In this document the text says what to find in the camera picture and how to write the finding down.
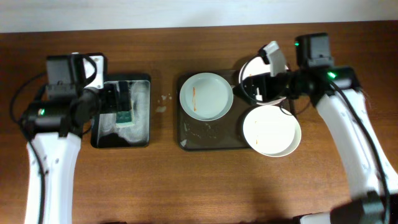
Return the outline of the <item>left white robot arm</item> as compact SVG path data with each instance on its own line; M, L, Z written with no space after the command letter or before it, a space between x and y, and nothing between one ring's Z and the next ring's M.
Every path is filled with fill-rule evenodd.
M73 178L84 125L99 114L129 111L127 88L105 85L102 53L46 58L47 83L18 125L27 140L29 186L25 223L71 223Z

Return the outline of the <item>light blue plate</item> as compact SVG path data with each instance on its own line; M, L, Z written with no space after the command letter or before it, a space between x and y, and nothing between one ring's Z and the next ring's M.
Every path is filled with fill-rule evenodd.
M180 106L191 118L214 121L231 109L233 90L220 75L210 72L197 73L183 83L179 100Z

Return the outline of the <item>green yellow sponge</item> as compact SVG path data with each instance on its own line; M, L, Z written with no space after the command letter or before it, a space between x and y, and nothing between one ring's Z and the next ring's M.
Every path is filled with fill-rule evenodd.
M116 126L129 126L133 123L133 112L129 111L118 111L116 113Z

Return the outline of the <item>cream white plate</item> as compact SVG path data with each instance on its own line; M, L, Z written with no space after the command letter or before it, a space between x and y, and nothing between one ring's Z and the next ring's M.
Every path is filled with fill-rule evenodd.
M289 111L278 106L259 106L244 118L243 135L256 152L268 157L284 157L298 148L302 130Z

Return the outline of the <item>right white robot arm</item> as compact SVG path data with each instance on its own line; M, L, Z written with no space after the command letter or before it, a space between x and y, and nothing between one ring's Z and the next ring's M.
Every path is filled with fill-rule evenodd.
M241 72L234 92L252 105L309 97L340 154L351 201L329 212L293 217L290 222L396 223L397 172L373 130L354 69L335 65L326 33L300 35L294 45L296 71L287 68L277 42L270 42L256 54L270 69L255 75Z

